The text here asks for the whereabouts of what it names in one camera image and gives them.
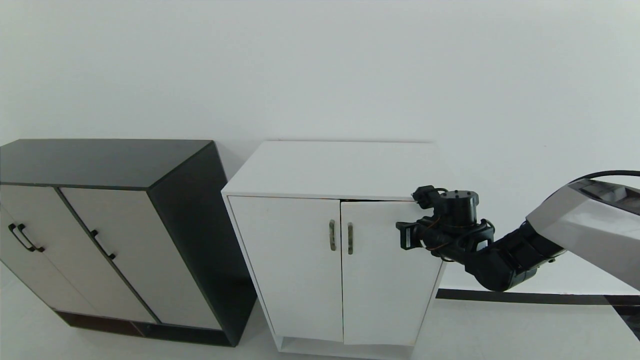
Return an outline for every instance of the silver cabinet handle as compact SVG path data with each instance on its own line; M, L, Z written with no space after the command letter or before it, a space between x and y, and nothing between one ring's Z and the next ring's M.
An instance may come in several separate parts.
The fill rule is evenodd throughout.
M329 246L335 251L335 220L329 221Z
M347 224L347 237L349 239L349 255L353 254L353 224Z

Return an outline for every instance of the white cabinet top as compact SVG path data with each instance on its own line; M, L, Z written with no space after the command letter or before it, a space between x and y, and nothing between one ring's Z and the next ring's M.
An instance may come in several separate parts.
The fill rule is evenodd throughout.
M432 143L267 141L226 195L412 200L419 186L450 186L453 174Z

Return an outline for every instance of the cabinet top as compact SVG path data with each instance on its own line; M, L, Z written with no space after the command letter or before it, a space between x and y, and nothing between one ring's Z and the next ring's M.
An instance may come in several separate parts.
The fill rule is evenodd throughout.
M455 186L432 143L264 142L225 195L411 200L418 186Z
M23 139L0 147L0 183L143 190L210 140Z

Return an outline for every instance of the black floor stripe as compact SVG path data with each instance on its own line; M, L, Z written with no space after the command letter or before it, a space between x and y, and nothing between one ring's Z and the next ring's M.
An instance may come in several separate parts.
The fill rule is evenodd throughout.
M611 305L640 341L640 295L563 295L439 289L436 298L519 304Z

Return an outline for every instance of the white cabinet door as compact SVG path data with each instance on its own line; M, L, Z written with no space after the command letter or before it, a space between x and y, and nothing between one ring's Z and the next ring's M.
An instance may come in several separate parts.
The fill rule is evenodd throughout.
M146 192L61 191L161 322L221 329Z
M55 310L86 315L98 312L65 279L53 264L22 237L7 210L0 206L0 258L42 301Z
M413 202L341 206L344 343L414 345L442 261L426 250L401 249L396 222L428 213Z
M276 335L342 341L339 200L229 201Z
M54 188L0 186L3 206L102 316L155 322L93 244Z

